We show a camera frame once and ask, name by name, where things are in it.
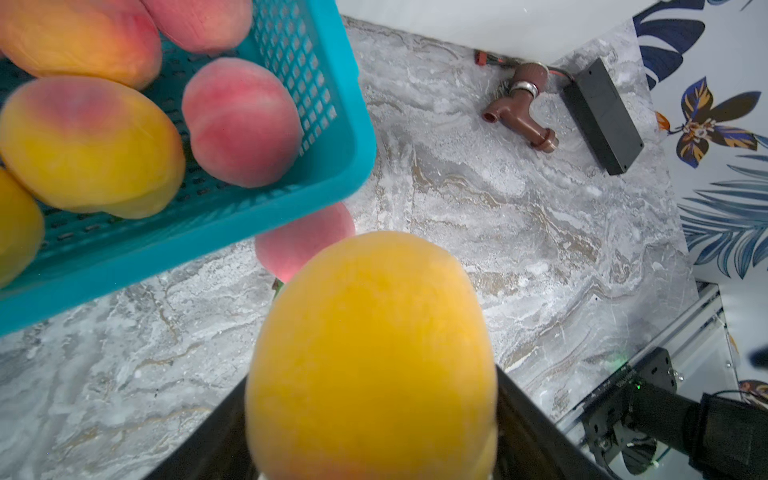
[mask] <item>red peach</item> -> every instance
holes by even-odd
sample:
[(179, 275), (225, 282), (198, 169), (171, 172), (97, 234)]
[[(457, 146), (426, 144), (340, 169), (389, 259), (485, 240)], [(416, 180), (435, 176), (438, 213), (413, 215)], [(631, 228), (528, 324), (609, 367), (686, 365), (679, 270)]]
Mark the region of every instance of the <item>red peach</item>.
[(201, 68), (181, 111), (197, 163), (219, 180), (263, 187), (298, 156), (303, 132), (293, 99), (272, 72), (249, 61), (219, 58)]
[(352, 215), (344, 204), (334, 204), (256, 237), (256, 257), (287, 283), (321, 250), (354, 236)]
[(193, 53), (216, 54), (238, 46), (253, 23), (252, 0), (142, 0), (157, 27)]

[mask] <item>gray marble surface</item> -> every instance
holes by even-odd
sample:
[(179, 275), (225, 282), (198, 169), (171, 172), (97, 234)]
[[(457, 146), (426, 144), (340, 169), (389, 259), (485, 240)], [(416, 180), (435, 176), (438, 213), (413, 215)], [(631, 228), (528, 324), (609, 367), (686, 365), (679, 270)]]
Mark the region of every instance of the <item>gray marble surface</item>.
[[(604, 59), (647, 145), (609, 177), (549, 85), (560, 138), (534, 152), (481, 121), (500, 72), (472, 51), (348, 22), (376, 127), (359, 232), (455, 254), (496, 360), (553, 419), (696, 298), (631, 22), (559, 65)], [(140, 478), (246, 374), (272, 298), (250, 241), (0, 339), (0, 479)]]

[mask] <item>flower pattern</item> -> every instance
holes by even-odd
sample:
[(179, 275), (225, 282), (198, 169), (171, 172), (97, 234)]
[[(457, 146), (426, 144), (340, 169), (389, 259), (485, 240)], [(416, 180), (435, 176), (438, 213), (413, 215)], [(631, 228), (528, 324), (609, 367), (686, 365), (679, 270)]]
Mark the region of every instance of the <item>flower pattern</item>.
[(742, 118), (755, 108), (759, 99), (760, 92), (748, 91), (731, 97), (713, 108), (714, 96), (707, 87), (707, 78), (704, 77), (683, 93), (680, 106), (685, 123), (678, 129), (671, 130), (670, 122), (658, 112), (657, 121), (659, 128), (667, 131), (668, 134), (682, 134), (677, 142), (677, 156), (696, 168), (709, 151), (710, 142), (724, 147), (757, 150), (758, 143), (761, 143), (759, 140), (763, 137), (721, 122)]

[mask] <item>faucet spout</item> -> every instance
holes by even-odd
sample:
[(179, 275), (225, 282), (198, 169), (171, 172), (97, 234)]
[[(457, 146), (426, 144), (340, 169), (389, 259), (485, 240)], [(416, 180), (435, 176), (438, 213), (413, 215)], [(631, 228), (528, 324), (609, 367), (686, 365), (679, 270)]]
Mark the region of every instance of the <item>faucet spout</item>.
[(493, 101), (482, 113), (483, 120), (501, 122), (531, 142), (535, 150), (551, 153), (558, 139), (551, 128), (542, 127), (531, 118), (531, 102), (547, 84), (547, 69), (537, 63), (520, 65), (512, 77), (511, 94)]

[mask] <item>yellow peach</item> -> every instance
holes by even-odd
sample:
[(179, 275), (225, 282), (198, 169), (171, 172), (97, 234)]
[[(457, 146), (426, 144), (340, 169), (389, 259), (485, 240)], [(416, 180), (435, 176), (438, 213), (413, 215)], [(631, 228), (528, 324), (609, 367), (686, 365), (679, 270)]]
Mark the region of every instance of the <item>yellow peach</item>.
[(270, 480), (484, 480), (496, 371), (461, 264), (407, 233), (334, 243), (276, 298), (246, 386)]
[(2, 0), (0, 48), (36, 77), (89, 75), (133, 88), (149, 85), (163, 59), (140, 0)]
[(35, 199), (0, 168), (0, 288), (32, 262), (44, 232)]
[(0, 112), (8, 170), (39, 200), (74, 212), (154, 215), (184, 176), (181, 138), (139, 92), (92, 77), (40, 78)]

